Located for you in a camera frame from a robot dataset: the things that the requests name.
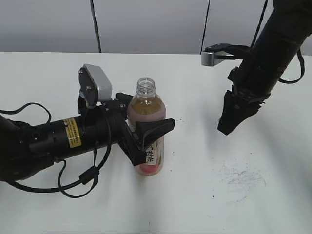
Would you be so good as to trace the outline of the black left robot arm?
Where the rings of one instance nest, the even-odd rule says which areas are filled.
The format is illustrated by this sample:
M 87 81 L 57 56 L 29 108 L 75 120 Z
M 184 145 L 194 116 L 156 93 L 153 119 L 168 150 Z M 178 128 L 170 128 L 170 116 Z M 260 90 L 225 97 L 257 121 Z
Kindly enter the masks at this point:
M 32 126 L 26 122 L 0 119 L 0 179 L 27 179 L 63 159 L 117 144 L 134 166 L 145 163 L 147 149 L 172 131 L 173 119 L 127 124 L 131 96 L 117 98 L 87 108 L 78 99 L 79 115 Z

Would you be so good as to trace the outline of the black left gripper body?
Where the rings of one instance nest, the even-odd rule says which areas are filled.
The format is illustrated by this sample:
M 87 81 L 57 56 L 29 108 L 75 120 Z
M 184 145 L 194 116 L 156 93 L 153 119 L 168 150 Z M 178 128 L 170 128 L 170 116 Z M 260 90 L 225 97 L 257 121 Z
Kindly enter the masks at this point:
M 130 130 L 127 110 L 118 109 L 118 101 L 107 101 L 93 109 L 86 107 L 82 97 L 78 98 L 77 125 L 81 146 L 85 152 L 95 148 L 118 144 L 134 166 L 145 163 L 146 153 L 139 146 L 138 138 Z

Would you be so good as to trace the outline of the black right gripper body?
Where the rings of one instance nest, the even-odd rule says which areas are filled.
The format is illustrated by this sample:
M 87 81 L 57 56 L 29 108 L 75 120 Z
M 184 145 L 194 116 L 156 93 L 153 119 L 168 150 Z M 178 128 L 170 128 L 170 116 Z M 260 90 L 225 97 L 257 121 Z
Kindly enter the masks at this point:
M 232 82 L 231 90 L 228 90 L 224 96 L 224 112 L 230 116 L 251 117 L 261 108 L 261 104 L 269 98 L 271 94 L 259 95 L 243 87 L 238 82 L 239 68 L 234 67 L 228 80 Z

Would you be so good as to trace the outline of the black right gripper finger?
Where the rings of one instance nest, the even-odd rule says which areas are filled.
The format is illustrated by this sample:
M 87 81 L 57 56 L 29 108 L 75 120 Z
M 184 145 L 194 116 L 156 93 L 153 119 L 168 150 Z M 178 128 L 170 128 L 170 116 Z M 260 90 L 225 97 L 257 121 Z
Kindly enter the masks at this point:
M 224 105 L 217 129 L 223 134 L 230 134 L 240 124 L 240 107 L 236 108 L 235 95 L 228 90 L 224 96 Z
M 235 128 L 241 124 L 243 121 L 246 119 L 254 116 L 257 114 L 259 109 L 261 108 L 260 104 L 252 105 L 252 106 L 247 106 L 244 108 L 235 108 L 234 106 L 228 106 L 226 108 L 226 123 L 227 123 L 227 129 L 226 129 L 226 135 L 229 135 L 232 133 Z

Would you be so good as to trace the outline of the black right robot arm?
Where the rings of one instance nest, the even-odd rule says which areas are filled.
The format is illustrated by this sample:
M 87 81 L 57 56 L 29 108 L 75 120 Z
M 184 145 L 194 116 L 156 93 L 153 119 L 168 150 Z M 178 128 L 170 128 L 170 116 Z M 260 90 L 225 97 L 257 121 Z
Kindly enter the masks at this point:
M 310 0 L 275 0 L 274 10 L 250 53 L 233 69 L 233 83 L 224 96 L 217 129 L 230 134 L 241 122 L 255 115 L 274 86 L 312 33 Z

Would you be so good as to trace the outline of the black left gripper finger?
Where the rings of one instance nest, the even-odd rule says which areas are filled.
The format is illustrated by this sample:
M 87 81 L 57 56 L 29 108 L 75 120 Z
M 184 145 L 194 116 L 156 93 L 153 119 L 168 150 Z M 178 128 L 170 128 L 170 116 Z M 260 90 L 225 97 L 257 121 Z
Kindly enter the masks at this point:
M 173 118 L 153 121 L 153 122 L 136 122 L 135 133 L 138 136 L 139 146 L 147 149 L 156 140 L 172 131 L 175 127 Z
M 130 105 L 134 96 L 128 95 L 125 93 L 116 93 L 116 100 L 118 101 L 118 109 L 119 110 L 126 110 Z

